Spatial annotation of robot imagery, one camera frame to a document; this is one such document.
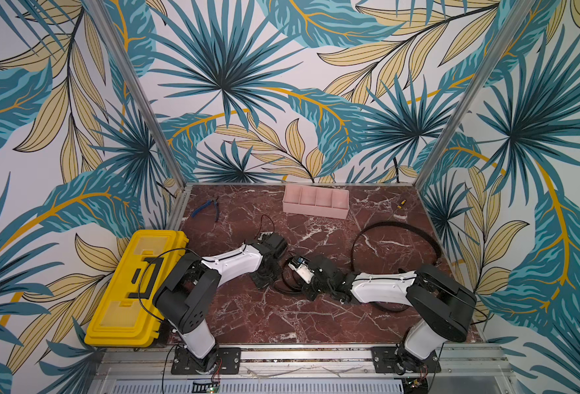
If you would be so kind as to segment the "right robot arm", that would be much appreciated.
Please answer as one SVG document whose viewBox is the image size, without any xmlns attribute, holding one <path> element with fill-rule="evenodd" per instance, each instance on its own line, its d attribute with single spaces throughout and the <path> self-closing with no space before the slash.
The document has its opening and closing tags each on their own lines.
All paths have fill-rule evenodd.
<svg viewBox="0 0 580 394">
<path fill-rule="evenodd" d="M 392 303 L 416 310 L 421 320 L 408 329 L 395 356 L 406 369 L 427 364 L 446 342 L 467 341 L 476 297 L 434 265 L 403 274 L 345 274 L 322 255 L 294 256 L 288 265 L 310 300 L 327 295 L 342 304 Z"/>
</svg>

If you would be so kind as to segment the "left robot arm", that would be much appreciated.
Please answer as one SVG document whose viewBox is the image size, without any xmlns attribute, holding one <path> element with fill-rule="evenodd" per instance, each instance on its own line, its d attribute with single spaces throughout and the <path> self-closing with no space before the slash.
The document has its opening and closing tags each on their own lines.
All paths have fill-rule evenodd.
<svg viewBox="0 0 580 394">
<path fill-rule="evenodd" d="M 156 290 L 153 306 L 176 328 L 186 350 L 200 363 L 213 363 L 218 346 L 206 315 L 222 285 L 247 275 L 255 287 L 265 289 L 281 277 L 281 257 L 287 241 L 266 232 L 224 254 L 200 257 L 188 251 Z"/>
</svg>

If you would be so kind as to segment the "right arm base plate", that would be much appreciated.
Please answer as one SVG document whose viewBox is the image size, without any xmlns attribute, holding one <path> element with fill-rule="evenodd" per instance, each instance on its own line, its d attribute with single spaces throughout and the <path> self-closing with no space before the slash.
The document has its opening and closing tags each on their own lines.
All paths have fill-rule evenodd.
<svg viewBox="0 0 580 394">
<path fill-rule="evenodd" d="M 439 356 L 435 351 L 425 359 L 416 358 L 400 345 L 373 346 L 370 352 L 378 374 L 426 374 L 441 371 Z"/>
</svg>

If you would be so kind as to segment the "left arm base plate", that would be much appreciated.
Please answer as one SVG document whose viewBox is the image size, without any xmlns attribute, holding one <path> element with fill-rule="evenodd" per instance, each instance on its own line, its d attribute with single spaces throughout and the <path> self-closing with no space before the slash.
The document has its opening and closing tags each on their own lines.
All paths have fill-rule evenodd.
<svg viewBox="0 0 580 394">
<path fill-rule="evenodd" d="M 197 358 L 193 353 L 180 347 L 171 367 L 172 375 L 192 374 L 238 374 L 241 364 L 242 349 L 240 347 L 215 346 L 207 356 Z"/>
</svg>

